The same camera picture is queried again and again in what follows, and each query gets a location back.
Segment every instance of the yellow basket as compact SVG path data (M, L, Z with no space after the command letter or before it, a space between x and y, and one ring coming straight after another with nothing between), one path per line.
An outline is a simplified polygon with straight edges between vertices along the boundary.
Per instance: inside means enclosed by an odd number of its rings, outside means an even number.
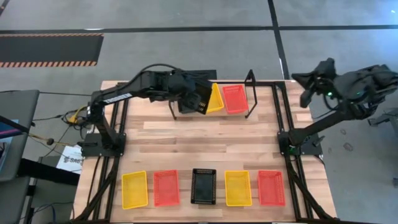
M130 209L148 205L147 172L122 175L122 208Z
M249 171L225 171L225 197L227 206L251 206Z
M221 97L217 83L213 83L211 89L210 101L206 113L219 111L224 108L223 98Z

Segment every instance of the wooden table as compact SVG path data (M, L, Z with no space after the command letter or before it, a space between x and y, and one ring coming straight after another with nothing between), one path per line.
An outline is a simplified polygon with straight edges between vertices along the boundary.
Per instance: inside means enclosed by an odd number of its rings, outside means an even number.
M102 89L115 86L120 81L104 81ZM302 88L286 81L290 108L297 128L312 123L308 108L299 107ZM249 107L254 103L252 88L247 87ZM173 120L167 102L150 103L148 99L133 98L129 101L126 121L127 143L120 160L118 181L114 195L111 222L270 222L294 221L294 211L285 169L280 155L275 106L270 87L257 87L258 105L248 119L227 116L225 111L200 114L179 114L177 107ZM281 110L282 94L279 92ZM110 121L112 106L106 107ZM284 115L285 129L287 120ZM309 191L318 203L332 216L336 216L325 168L314 156L302 156L303 168ZM75 198L75 212L85 208L96 158L85 159ZM100 178L101 161L96 173L93 193ZM216 205L190 203L192 169L217 170ZM157 170L177 169L180 184L179 206L154 207L153 173ZM146 170L149 188L149 204L130 210L122 209L121 175ZM227 207L225 204L224 172L248 170L251 178L251 207ZM258 170L281 170L285 187L285 207L259 205L257 193ZM305 217L302 194L297 189L301 214ZM105 192L99 217L104 217Z

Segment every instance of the orange and black striped mat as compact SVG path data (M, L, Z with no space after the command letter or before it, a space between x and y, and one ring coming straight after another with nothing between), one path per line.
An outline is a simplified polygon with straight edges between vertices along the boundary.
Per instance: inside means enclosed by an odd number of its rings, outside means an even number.
M0 34L0 67L95 66L104 34Z

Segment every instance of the black basket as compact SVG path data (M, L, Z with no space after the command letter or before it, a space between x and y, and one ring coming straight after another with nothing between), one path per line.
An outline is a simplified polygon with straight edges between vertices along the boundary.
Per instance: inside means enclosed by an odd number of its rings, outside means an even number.
M216 170L193 169L191 203L215 205L216 185Z

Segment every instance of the concrete floor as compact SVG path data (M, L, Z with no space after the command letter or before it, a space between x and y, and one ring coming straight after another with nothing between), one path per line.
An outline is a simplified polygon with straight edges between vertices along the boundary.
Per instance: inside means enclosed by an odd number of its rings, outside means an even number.
M274 0L274 4L280 26L398 24L395 0ZM0 30L237 25L271 26L268 2L10 0L0 17ZM281 31L281 36L290 73L309 72L327 57L336 60L338 73L382 63L398 70L398 29ZM129 80L142 67L158 62L192 70L217 69L219 79L242 79L250 68L257 79L283 77L273 31L113 33L105 34L97 66L2 68L0 91L90 94L103 80ZM376 115L397 106L396 96L389 96ZM40 95L35 118L64 113L87 101L82 96ZM314 98L310 107L314 116L326 111L319 98ZM42 121L32 132L57 139L66 128L60 121ZM346 121L322 134L326 136L322 148L338 216L358 222L396 223L398 191L392 178L398 176L398 140L391 125L371 128L367 121ZM63 140L72 143L79 139L78 132L70 130ZM346 150L345 143L353 150ZM28 140L24 157L37 160L47 152ZM38 214L33 223L49 221L50 216Z

